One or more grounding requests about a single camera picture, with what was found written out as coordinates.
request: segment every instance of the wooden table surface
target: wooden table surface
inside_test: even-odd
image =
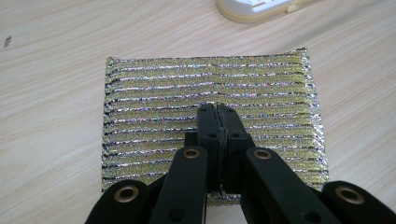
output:
[[[0,223],[83,223],[101,195],[105,64],[308,47],[331,180],[396,211],[396,1],[228,21],[214,0],[0,0]],[[207,223],[244,223],[238,206]]]

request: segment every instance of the reflective foil material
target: reflective foil material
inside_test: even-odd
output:
[[[196,110],[225,104],[259,147],[275,150],[309,186],[328,180],[318,97],[306,49],[247,57],[121,60],[106,65],[102,190],[164,175]],[[213,194],[212,205],[238,196]]]

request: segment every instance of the screw hole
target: screw hole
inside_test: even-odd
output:
[[[134,185],[124,186],[114,193],[114,199],[119,203],[133,201],[139,194],[139,189]]]
[[[184,212],[184,210],[179,208],[175,208],[168,213],[169,220],[171,220],[172,222],[182,221],[185,216],[186,213]]]
[[[187,149],[183,152],[183,156],[188,159],[194,159],[201,155],[197,149]]]
[[[346,202],[361,204],[364,203],[364,198],[356,190],[345,186],[339,186],[335,189],[335,193],[338,197]]]
[[[321,221],[320,215],[316,212],[307,212],[303,214],[303,217],[311,223],[319,223]]]
[[[254,155],[259,159],[270,159],[272,157],[271,153],[264,149],[257,149],[254,151]]]

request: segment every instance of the crinkled foil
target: crinkled foil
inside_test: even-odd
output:
[[[275,150],[314,189],[328,180],[318,97],[306,49],[247,57],[109,58],[102,190],[123,179],[166,174],[196,110],[234,108],[256,146]],[[208,198],[211,205],[238,196]]]

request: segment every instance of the white object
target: white object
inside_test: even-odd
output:
[[[297,10],[313,0],[216,0],[221,14],[231,21],[251,23]]]

